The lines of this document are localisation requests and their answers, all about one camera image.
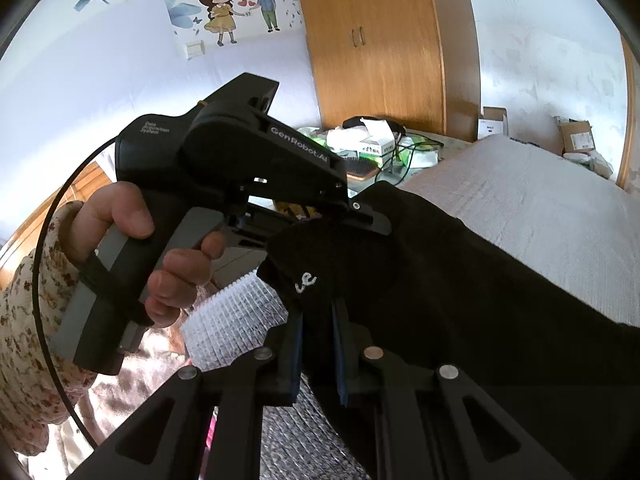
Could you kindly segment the floral sleeve left forearm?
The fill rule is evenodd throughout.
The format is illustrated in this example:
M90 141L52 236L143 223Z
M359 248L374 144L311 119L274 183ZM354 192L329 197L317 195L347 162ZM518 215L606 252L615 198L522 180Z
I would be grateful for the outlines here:
M60 229L82 203L62 206L54 214L43 245L39 271L39 307L43 333L54 335L78 283L78 270L62 251ZM68 411L44 360L32 315L32 269L35 254L25 256L1 293L1 432L13 451L27 456L44 452L49 427Z

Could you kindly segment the person's left hand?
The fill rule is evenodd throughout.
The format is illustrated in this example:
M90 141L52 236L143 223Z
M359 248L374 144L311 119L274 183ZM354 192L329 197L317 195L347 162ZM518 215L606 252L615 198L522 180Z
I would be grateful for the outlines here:
M111 226L138 240L153 233L151 214L135 185L117 182L99 188L75 217L65 222L58 239L66 258L74 266L81 266ZM144 302L156 327L171 326L181 310L194 304L198 288L212 278L212 262L224 254L224 248L222 234L211 232L198 248L171 249L166 254L160 268L148 278L149 296Z

